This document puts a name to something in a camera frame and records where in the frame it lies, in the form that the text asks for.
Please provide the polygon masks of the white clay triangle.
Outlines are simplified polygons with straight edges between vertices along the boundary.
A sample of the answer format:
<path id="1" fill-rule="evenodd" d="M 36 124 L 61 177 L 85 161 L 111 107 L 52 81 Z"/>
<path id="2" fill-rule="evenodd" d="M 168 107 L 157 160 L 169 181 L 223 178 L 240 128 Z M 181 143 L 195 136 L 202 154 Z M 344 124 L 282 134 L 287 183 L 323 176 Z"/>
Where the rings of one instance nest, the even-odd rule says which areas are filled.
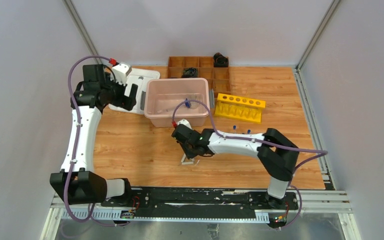
<path id="1" fill-rule="evenodd" d="M 187 157 L 187 155 L 184 153 L 181 160 L 180 160 L 180 164 L 181 165 L 194 165 L 195 159 Z"/>

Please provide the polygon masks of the glass funnel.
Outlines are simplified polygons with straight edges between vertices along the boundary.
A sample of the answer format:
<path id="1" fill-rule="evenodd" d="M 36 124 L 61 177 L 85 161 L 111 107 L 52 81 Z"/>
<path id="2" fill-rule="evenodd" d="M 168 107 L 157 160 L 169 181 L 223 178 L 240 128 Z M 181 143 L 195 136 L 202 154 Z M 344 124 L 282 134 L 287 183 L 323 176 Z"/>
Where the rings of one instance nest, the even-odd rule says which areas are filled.
<path id="1" fill-rule="evenodd" d="M 190 109 L 196 113 L 203 113 L 206 111 L 206 109 L 198 102 L 190 102 Z"/>

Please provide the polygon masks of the blue round cap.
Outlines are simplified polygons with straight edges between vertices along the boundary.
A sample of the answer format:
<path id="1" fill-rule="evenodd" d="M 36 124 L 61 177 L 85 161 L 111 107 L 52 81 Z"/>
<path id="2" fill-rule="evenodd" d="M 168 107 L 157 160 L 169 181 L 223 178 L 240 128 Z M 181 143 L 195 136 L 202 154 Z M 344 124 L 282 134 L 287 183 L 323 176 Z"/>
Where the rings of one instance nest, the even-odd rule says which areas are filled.
<path id="1" fill-rule="evenodd" d="M 184 103 L 185 107 L 188 108 L 188 109 L 191 109 L 192 108 L 192 102 L 189 100 L 189 99 L 185 99 L 185 103 Z"/>

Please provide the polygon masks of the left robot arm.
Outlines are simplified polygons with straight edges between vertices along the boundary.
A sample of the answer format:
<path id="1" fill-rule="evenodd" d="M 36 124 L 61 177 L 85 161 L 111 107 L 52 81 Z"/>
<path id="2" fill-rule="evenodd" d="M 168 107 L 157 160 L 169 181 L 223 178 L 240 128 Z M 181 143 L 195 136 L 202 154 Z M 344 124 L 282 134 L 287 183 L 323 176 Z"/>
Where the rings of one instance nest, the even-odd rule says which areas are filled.
<path id="1" fill-rule="evenodd" d="M 127 84 L 132 67 L 119 63 L 83 65 L 83 81 L 70 89 L 72 127 L 60 171 L 50 175 L 50 185 L 67 205 L 96 204 L 114 198 L 120 206 L 133 201 L 126 178 L 105 179 L 94 172 L 94 147 L 99 122 L 108 105 L 128 111 L 137 104 L 137 84 Z"/>

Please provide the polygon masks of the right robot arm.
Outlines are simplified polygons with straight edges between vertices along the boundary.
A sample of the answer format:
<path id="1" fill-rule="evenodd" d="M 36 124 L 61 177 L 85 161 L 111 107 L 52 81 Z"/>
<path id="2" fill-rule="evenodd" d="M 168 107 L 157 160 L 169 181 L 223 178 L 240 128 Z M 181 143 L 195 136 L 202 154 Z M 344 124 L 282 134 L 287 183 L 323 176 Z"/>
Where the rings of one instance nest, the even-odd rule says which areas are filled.
<path id="1" fill-rule="evenodd" d="M 270 175 L 263 202 L 272 209 L 285 205 L 286 190 L 292 181 L 299 152 L 296 145 L 277 129 L 265 133 L 237 134 L 205 128 L 201 132 L 178 124 L 171 134 L 186 158 L 235 154 L 258 159 Z"/>

